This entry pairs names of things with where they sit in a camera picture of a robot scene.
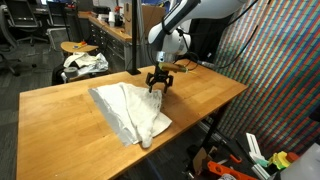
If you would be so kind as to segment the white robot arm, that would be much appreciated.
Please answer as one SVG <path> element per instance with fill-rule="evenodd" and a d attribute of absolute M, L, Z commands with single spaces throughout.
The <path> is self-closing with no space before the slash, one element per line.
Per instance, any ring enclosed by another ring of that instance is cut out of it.
<path fill-rule="evenodd" d="M 192 19 L 220 19 L 225 18 L 247 0 L 181 0 L 163 16 L 160 23 L 153 26 L 148 34 L 148 43 L 153 50 L 162 51 L 172 55 L 188 53 L 191 44 L 190 34 L 181 29 L 181 25 Z M 148 73 L 146 84 L 152 92 L 156 83 L 164 83 L 164 93 L 173 85 L 173 76 L 169 72 L 188 73 L 193 69 L 187 65 L 175 64 L 170 61 L 158 61 L 154 73 Z"/>

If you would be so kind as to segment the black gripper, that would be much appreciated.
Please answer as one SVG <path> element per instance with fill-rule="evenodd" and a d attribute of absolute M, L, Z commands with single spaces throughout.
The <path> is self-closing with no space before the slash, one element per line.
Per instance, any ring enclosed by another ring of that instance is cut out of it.
<path fill-rule="evenodd" d="M 167 89 L 173 85 L 173 76 L 169 75 L 168 71 L 156 69 L 154 75 L 148 73 L 146 77 L 146 84 L 149 87 L 149 92 L 152 92 L 152 87 L 155 83 L 165 83 L 164 93 L 166 93 Z"/>

